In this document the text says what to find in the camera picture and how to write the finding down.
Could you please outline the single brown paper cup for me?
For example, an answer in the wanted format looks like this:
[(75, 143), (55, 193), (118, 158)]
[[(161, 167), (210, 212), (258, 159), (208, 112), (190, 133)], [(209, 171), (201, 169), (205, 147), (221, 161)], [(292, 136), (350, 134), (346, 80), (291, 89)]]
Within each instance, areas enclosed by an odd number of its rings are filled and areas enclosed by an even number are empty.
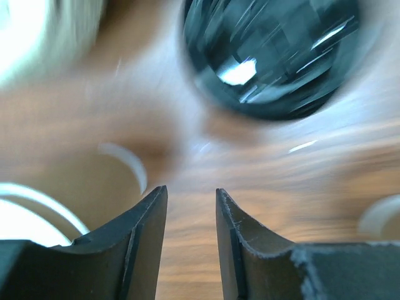
[(373, 239), (399, 240), (399, 195), (370, 206), (359, 219), (357, 233)]

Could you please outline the brown paper cup stack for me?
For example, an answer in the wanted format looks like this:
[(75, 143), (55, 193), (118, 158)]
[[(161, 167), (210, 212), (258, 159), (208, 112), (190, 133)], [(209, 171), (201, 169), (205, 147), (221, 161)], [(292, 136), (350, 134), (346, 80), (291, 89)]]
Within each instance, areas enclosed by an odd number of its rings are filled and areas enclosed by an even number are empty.
[(32, 169), (1, 168), (1, 239), (71, 242), (132, 208), (148, 186), (142, 160), (114, 143)]

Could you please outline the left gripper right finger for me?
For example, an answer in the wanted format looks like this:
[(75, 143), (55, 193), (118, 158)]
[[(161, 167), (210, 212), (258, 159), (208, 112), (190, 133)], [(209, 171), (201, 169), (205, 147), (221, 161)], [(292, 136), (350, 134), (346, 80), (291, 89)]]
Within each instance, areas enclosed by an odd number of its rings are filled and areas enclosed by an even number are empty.
[(216, 191), (224, 299), (398, 299), (399, 243), (296, 243)]

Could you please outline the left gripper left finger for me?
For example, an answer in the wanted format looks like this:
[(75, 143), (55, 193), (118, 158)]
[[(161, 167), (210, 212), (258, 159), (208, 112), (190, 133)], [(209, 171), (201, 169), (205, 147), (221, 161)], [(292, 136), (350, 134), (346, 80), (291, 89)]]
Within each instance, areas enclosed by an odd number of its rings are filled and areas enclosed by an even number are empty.
[(1, 299), (154, 299), (167, 206), (159, 186), (70, 246), (1, 241)]

